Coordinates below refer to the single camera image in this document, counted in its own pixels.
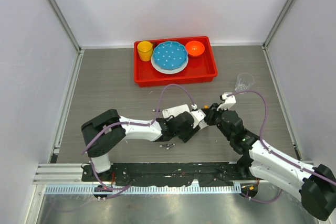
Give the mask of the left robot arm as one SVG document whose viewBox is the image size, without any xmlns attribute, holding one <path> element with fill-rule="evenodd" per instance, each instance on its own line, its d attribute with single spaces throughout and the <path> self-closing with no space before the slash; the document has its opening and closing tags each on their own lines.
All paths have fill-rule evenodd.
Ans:
<svg viewBox="0 0 336 224">
<path fill-rule="evenodd" d="M 187 105 L 166 109 L 162 115 L 152 121 L 132 120 L 110 109 L 84 123 L 81 126 L 84 152 L 93 165 L 94 176 L 102 182 L 111 177 L 109 152 L 122 140 L 169 142 L 178 137 L 186 143 L 202 128 L 205 119 L 202 110 L 190 111 Z"/>
</svg>

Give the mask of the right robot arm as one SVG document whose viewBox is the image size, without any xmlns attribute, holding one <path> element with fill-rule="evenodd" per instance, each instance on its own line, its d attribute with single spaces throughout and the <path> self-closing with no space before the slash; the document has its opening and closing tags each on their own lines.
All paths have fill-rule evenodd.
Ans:
<svg viewBox="0 0 336 224">
<path fill-rule="evenodd" d="M 236 111 L 219 109 L 217 103 L 203 109 L 205 123 L 216 126 L 241 155 L 237 173 L 266 180 L 299 200 L 315 218 L 326 221 L 335 209 L 335 176 L 330 168 L 313 166 L 275 149 L 246 129 Z"/>
</svg>

